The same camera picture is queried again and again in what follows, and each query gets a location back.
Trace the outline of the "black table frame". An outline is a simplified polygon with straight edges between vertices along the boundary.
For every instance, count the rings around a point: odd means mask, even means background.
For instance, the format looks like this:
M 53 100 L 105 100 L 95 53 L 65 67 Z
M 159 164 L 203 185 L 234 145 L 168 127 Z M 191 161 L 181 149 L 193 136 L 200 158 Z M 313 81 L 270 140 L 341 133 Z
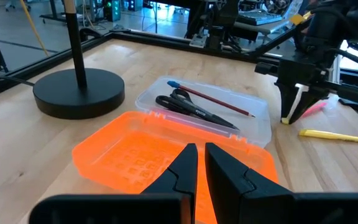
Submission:
M 229 50 L 220 50 L 215 51 L 207 48 L 196 48 L 190 46 L 190 43 L 185 39 L 174 39 L 171 37 L 163 37 L 159 35 L 145 34 L 140 32 L 135 32 L 133 30 L 124 30 L 118 29 L 112 32 L 109 32 L 105 35 L 92 30 L 92 29 L 79 29 L 80 31 L 80 42 L 82 47 L 82 52 L 84 50 L 91 49 L 95 46 L 98 46 L 104 43 L 107 40 L 112 38 L 130 40 L 133 42 L 139 42 L 143 44 L 150 44 L 159 47 L 166 47 L 170 49 L 183 50 L 188 52 L 195 52 L 199 54 L 212 55 L 216 57 L 229 58 L 234 60 L 240 60 L 244 62 L 255 63 L 256 65 L 259 62 L 271 63 L 274 65 L 278 64 L 280 57 L 268 56 L 266 53 L 257 58 L 249 59 L 245 58 L 242 54 L 238 54 L 234 51 Z M 8 73 L 7 75 L 0 76 L 0 92 L 7 90 L 8 88 L 16 85 L 17 83 L 27 83 L 29 78 L 32 78 L 56 65 L 63 63 L 68 59 L 73 59 L 71 48 L 60 52 L 56 55 L 48 57 L 44 60 L 41 60 L 37 63 L 32 64 L 30 67 L 23 69 L 22 71 L 16 70 L 15 72 Z M 358 86 L 358 83 L 353 81 L 350 84 L 343 83 L 346 85 Z

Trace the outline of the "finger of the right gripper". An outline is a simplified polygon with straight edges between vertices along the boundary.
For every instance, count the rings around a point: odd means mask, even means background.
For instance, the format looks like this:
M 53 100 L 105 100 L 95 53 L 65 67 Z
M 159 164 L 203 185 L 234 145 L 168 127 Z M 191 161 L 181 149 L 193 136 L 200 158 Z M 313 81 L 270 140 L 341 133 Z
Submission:
M 281 118 L 292 124 L 300 117 L 299 103 L 295 103 L 299 88 L 294 83 L 275 82 L 275 85 L 280 90 Z
M 328 97 L 328 91 L 325 89 L 309 89 L 301 94 L 301 98 L 289 119 L 288 124 L 296 122 L 311 106 L 319 100 L 324 100 Z

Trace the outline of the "brown pencil blue cap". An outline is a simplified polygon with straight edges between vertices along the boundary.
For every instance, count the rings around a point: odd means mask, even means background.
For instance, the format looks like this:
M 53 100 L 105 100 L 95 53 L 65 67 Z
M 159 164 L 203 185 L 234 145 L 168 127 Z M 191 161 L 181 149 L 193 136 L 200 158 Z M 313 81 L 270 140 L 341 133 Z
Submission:
M 206 99 L 206 100 L 212 101 L 212 102 L 214 102 L 214 103 L 216 103 L 216 104 L 219 104 L 219 105 L 221 105 L 221 106 L 223 106 L 223 107 L 229 108 L 230 110 L 234 110 L 234 111 L 236 111 L 236 112 L 238 112 L 238 113 L 240 113 L 240 114 L 243 114 L 243 115 L 246 115 L 246 116 L 251 116 L 251 117 L 253 117 L 253 118 L 255 117 L 254 115 L 252 115 L 251 113 L 249 113 L 249 112 L 246 111 L 246 110 L 242 110 L 242 109 L 240 109 L 240 108 L 238 108 L 238 107 L 235 107 L 235 106 L 233 106 L 233 105 L 230 105 L 230 104 L 228 104 L 228 103 L 225 103 L 225 102 L 223 102 L 223 101 L 220 101 L 220 100 L 218 100 L 218 99 L 216 99 L 216 98 L 213 98 L 213 97 L 211 97 L 211 96 L 205 95 L 205 94 L 203 94 L 203 93 L 201 93 L 201 92 L 199 92 L 199 91 L 192 90 L 191 88 L 185 87 L 185 86 L 183 86 L 183 85 L 181 85 L 181 84 L 179 84 L 179 83 L 177 83 L 177 82 L 175 82 L 175 81 L 168 81 L 167 84 L 170 85 L 170 86 L 173 87 L 173 88 L 181 89 L 181 90 L 190 92 L 190 93 L 192 93 L 192 94 L 194 94 L 194 95 L 200 96 L 200 97 L 202 97 L 202 98 L 204 98 L 204 99 Z

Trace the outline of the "black pen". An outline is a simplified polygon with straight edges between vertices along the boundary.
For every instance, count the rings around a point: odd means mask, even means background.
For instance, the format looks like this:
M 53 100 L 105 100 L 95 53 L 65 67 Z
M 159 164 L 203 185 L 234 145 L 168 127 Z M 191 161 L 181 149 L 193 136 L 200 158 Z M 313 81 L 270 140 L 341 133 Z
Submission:
M 230 122 L 222 119 L 221 117 L 219 117 L 215 114 L 212 114 L 212 113 L 206 111 L 205 109 L 202 109 L 201 107 L 199 107 L 197 105 L 194 105 L 193 103 L 185 101 L 185 102 L 178 102 L 178 104 L 186 111 L 190 112 L 191 114 L 193 114 L 203 120 L 238 130 L 238 128 L 236 126 L 234 126 L 233 124 L 231 124 Z

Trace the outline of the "black scissors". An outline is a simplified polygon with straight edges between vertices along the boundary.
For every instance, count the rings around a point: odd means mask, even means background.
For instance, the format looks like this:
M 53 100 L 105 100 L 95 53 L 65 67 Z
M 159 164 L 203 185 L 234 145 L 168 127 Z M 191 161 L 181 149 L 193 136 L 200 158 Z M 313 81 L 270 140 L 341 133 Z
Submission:
M 193 114 L 199 117 L 206 116 L 206 112 L 199 106 L 196 106 L 192 102 L 190 95 L 181 89 L 174 89 L 170 96 L 160 95 L 156 97 L 155 102 L 158 105 L 177 113 L 185 115 Z

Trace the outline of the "white globe lamp black base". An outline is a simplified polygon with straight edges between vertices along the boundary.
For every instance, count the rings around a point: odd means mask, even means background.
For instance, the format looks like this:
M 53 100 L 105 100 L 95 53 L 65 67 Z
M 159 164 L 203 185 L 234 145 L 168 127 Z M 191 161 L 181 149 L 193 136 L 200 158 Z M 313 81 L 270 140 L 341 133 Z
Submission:
M 85 68 L 74 0 L 63 0 L 74 69 L 42 77 L 33 86 L 39 110 L 61 119 L 88 119 L 111 112 L 125 99 L 124 80 L 117 74 Z

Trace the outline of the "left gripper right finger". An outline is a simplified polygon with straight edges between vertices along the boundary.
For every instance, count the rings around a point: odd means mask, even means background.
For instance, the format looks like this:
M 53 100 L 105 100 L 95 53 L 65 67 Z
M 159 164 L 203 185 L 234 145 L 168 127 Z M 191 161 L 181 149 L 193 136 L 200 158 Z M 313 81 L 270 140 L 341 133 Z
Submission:
M 358 193 L 295 193 L 213 143 L 205 146 L 218 224 L 358 224 Z

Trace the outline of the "yellow highlighter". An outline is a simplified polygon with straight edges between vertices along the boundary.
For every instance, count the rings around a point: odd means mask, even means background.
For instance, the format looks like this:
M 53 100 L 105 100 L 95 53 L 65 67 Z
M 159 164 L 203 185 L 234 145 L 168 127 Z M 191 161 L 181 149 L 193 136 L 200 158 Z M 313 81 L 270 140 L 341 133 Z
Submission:
M 311 137 L 311 138 L 358 142 L 358 136 L 338 134 L 338 133 L 332 133 L 327 131 L 318 131 L 314 129 L 302 129 L 301 131 L 299 131 L 298 134 L 300 136 Z

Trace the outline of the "clear box with orange lid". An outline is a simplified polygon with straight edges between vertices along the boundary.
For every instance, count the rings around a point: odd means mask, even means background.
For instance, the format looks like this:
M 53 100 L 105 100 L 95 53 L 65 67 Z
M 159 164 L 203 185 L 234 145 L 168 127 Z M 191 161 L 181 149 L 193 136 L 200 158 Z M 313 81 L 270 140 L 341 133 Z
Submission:
M 96 131 L 72 151 L 79 174 L 98 184 L 127 194 L 138 194 L 150 185 L 189 143 L 198 149 L 198 185 L 195 218 L 216 224 L 204 165 L 204 146 L 213 142 L 237 160 L 266 178 L 277 181 L 272 155 L 266 145 L 272 138 L 269 108 L 265 100 L 220 86 L 190 80 L 180 84 L 205 95 L 246 110 L 255 117 L 240 114 L 200 96 L 192 102 L 238 128 L 239 134 L 225 137 L 165 119 L 151 112 L 166 108 L 155 102 L 168 96 L 172 87 L 169 76 L 162 76 L 145 87 L 135 100 L 134 111 L 127 111 Z

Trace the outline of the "yellow tape tag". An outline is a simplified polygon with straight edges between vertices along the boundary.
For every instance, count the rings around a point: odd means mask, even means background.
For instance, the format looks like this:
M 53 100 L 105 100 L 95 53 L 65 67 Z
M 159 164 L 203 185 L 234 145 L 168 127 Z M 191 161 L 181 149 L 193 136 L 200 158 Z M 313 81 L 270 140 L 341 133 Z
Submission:
M 296 14 L 290 18 L 290 22 L 294 25 L 301 24 L 302 22 L 306 21 L 310 17 L 311 13 L 307 12 L 305 15 Z

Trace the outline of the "black backlit keyboard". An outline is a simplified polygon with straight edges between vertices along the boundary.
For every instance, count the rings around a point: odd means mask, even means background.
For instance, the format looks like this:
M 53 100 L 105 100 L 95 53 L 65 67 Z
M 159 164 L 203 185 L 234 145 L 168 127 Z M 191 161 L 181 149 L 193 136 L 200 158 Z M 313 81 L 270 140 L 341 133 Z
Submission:
M 259 26 L 282 20 L 280 14 L 269 13 L 265 10 L 239 11 L 237 22 Z

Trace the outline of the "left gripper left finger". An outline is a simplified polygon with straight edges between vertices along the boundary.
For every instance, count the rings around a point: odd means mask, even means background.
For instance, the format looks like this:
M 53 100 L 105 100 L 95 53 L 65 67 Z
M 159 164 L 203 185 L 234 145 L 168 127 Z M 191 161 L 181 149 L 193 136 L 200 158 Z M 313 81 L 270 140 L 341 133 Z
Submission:
M 31 211 L 29 224 L 194 224 L 198 173 L 195 144 L 187 144 L 140 194 L 48 197 Z

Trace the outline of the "pink pencil green eraser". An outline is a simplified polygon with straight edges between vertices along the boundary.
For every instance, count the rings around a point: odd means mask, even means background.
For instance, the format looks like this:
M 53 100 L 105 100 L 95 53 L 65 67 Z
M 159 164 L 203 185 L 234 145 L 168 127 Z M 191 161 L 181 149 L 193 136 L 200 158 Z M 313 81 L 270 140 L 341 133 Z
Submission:
M 312 107 L 310 107 L 309 109 L 307 109 L 302 115 L 301 117 L 307 117 L 309 115 L 315 114 L 319 111 L 322 111 L 324 109 L 324 107 L 327 105 L 326 102 L 322 102 L 322 103 L 317 103 L 315 105 L 313 105 Z M 281 119 L 281 123 L 283 124 L 289 124 L 289 119 L 288 118 L 282 118 Z

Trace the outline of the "grey desk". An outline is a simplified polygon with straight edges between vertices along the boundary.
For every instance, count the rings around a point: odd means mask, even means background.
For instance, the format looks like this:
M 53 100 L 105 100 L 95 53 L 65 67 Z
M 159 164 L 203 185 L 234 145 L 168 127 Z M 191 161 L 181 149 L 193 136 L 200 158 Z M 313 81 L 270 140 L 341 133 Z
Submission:
M 254 31 L 254 32 L 260 32 L 263 35 L 269 35 L 269 34 L 272 34 L 273 32 L 275 32 L 276 30 L 279 30 L 282 27 L 288 25 L 289 23 L 290 23 L 290 21 L 288 19 L 284 19 L 284 20 L 269 23 L 269 24 L 262 24 L 259 26 L 253 26 L 253 25 L 249 25 L 249 24 L 245 24 L 245 23 L 241 23 L 241 22 L 235 22 L 234 27 L 240 28 L 240 29 L 245 29 L 245 30 L 250 30 L 250 31 Z

